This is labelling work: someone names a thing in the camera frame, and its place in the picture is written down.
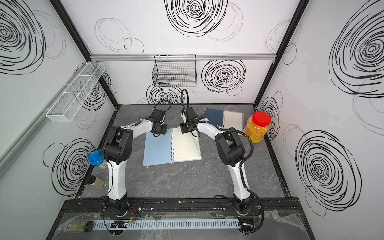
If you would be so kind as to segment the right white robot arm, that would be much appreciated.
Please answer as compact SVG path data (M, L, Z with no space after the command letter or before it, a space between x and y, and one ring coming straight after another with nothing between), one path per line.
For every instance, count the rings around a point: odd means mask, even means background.
M183 122L181 123L182 133L197 131L205 134L216 143L218 155L221 161L229 168L234 185L234 205L239 214L245 215L251 211L255 197L247 181L244 171L244 163L249 159L254 147L246 155L246 148L239 135L245 134L235 128L225 129L216 125L207 118L198 116L192 107L181 111Z

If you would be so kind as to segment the light blue spiral notebook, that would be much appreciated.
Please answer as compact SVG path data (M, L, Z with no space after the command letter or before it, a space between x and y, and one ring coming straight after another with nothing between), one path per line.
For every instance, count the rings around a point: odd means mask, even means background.
M155 166L202 159L199 139L183 134L180 127L167 129L165 135L146 133L143 166Z

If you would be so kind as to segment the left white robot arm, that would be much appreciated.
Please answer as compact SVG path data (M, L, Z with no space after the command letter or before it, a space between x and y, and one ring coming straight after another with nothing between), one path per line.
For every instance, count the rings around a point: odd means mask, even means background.
M128 158L133 152L133 140L146 133L165 135L165 119L165 111L153 109L149 117L125 126L114 125L108 132L102 148L109 173L109 188L104 203L106 209L114 211L118 216L129 210L125 175Z

